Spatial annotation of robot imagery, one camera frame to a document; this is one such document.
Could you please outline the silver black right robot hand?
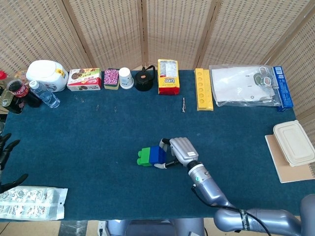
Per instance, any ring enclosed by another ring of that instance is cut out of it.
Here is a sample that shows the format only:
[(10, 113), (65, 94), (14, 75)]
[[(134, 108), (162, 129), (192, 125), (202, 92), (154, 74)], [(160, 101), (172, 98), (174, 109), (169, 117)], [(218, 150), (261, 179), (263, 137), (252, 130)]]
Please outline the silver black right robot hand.
[(172, 139), (163, 138), (159, 143), (159, 147), (162, 148), (164, 151), (167, 151), (167, 147), (170, 147), (171, 155), (175, 157), (175, 159), (168, 163), (154, 164), (154, 167), (156, 168), (167, 169), (171, 166), (181, 164), (188, 170), (190, 170), (191, 168), (199, 164), (199, 155), (192, 143), (186, 137)]

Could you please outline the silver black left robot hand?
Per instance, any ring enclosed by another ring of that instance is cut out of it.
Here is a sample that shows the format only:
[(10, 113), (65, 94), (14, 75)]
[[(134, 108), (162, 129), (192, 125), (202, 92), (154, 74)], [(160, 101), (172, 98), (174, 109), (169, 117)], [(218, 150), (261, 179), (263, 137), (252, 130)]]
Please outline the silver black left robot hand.
[(28, 174), (21, 175), (17, 180), (13, 182), (9, 182), (6, 184), (2, 184), (2, 174), (5, 169), (5, 166), (7, 164), (7, 161), (9, 159), (10, 153), (12, 150), (19, 144), (20, 140), (15, 140), (8, 145), (6, 145), (6, 142), (11, 137), (11, 133), (7, 133), (4, 136), (0, 137), (0, 193), (4, 193), (14, 187), (19, 186), (22, 184), (27, 178)]

